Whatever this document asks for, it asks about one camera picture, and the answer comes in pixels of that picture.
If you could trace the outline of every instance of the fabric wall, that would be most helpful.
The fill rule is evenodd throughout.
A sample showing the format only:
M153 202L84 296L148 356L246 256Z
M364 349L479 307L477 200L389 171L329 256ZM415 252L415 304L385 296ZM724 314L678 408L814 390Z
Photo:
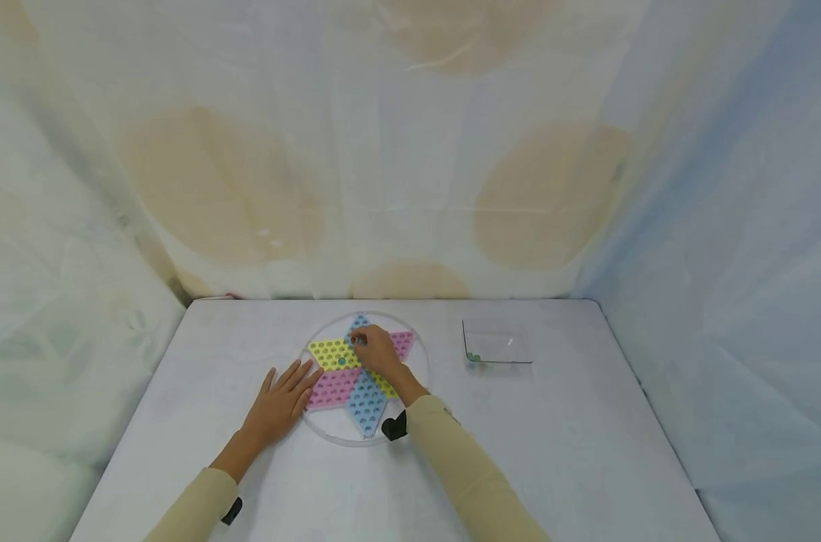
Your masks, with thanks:
M135 198L9 7L0 2L0 542L54 542L68 540L184 307Z
M821 540L821 1L754 13L717 40L577 294L602 303L723 540Z
M569 292L649 0L21 0L195 297Z

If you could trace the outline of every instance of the hand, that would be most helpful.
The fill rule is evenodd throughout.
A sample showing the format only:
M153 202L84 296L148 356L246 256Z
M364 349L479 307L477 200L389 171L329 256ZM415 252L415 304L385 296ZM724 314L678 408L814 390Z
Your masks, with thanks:
M405 407L415 403L422 395L428 395L428 390L416 380L408 366L401 364L392 337L382 327L357 327L351 332L351 341L353 350L365 369L386 378Z
M283 439L302 416L314 384L323 375L323 370L318 369L305 378L312 364L312 360L305 364L293 361L274 386L275 368L272 367L239 433L257 441L260 449Z
M365 369L370 369L386 380L401 368L401 360L389 332L378 325L357 327L351 331L353 350Z

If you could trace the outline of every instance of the right hand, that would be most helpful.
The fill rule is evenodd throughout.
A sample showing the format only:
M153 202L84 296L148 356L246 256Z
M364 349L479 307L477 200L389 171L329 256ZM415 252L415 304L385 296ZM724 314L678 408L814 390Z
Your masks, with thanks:
M353 350L365 369L389 380L400 370L401 361L389 332L378 325L357 327L351 332Z

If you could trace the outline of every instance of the yellow triangle section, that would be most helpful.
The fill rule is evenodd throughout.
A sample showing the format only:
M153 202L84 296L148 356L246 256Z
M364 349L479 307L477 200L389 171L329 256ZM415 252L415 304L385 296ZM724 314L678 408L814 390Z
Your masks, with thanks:
M376 382L377 385L380 386L380 390L381 392L383 392L383 395L386 395L389 399L398 398L398 392L395 391L395 388L392 387L391 383L386 382L386 378L383 378L374 371L369 372L371 373L371 378L374 379L374 382Z
M340 371L361 367L359 358L343 339L317 341L308 344L308 350L317 364L326 371Z

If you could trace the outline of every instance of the finger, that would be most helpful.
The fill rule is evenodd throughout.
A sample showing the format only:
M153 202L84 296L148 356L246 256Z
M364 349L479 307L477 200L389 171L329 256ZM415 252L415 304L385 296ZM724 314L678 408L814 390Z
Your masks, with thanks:
M374 326L374 325L364 325L364 326L361 326L361 327L357 327L357 329L354 329L353 331L351 331L351 334L349 334L349 335L351 335L351 339L352 339L353 343L358 344L359 343L359 340L358 340L359 338L363 339L363 341L366 341L366 339L368 339L369 332L374 330L374 327L376 327L376 326Z
M300 384L293 391L297 394L301 394L304 391L306 391L306 389L313 388L314 384L317 383L318 380L320 380L321 376L323 376L323 369L320 368L314 371L314 373L311 376L305 378L302 382L300 382Z
M275 378L275 368L272 367L272 369L269 369L269 374L266 375L266 380L263 380L263 387L260 388L260 393L261 394L264 394L264 393L268 392L269 389L272 389L272 381L274 380L274 378Z
M293 373L296 372L296 369L300 367L301 363L302 361L300 360L293 361L293 363L289 367L287 367L287 370L284 371L284 374L281 375L280 378L278 378L278 383L275 384L275 388L283 388L286 381L290 380L290 377L293 375Z
M292 391L295 389L296 384L302 382L302 378L308 374L308 371L311 370L313 364L314 360L307 360L301 367L298 367L296 372L290 376L290 380L286 381L283 389L286 389L287 391Z
M296 399L296 406L293 406L292 418L293 420L298 420L304 412L304 407L308 406L308 400L311 399L311 390L306 389L300 395L300 398Z

